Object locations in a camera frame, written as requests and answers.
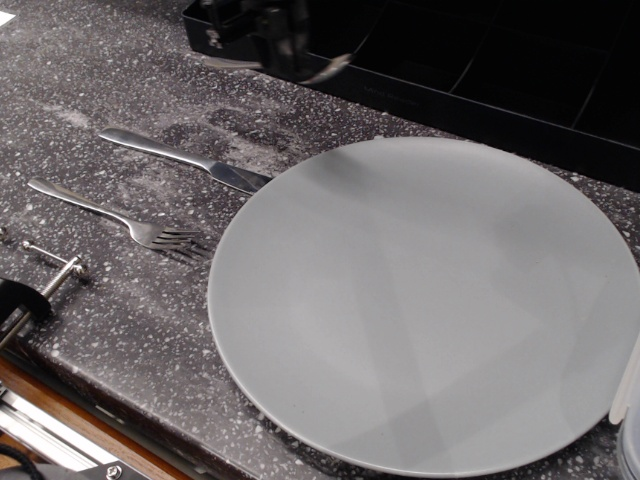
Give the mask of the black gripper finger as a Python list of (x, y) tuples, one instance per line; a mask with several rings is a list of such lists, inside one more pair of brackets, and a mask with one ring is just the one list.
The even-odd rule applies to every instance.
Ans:
[(286, 14), (263, 14), (256, 20), (257, 48), (264, 69), (274, 75), (292, 71), (289, 25)]
[(284, 44), (287, 73), (293, 80), (304, 80), (311, 73), (308, 60), (308, 15), (289, 12), (287, 28)]

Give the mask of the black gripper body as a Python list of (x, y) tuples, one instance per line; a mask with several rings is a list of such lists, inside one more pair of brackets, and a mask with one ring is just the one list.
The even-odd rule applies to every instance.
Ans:
[(212, 46), (222, 48), (227, 43), (256, 36), (256, 20), (263, 14), (305, 13), (306, 1), (200, 1), (209, 20), (207, 36)]

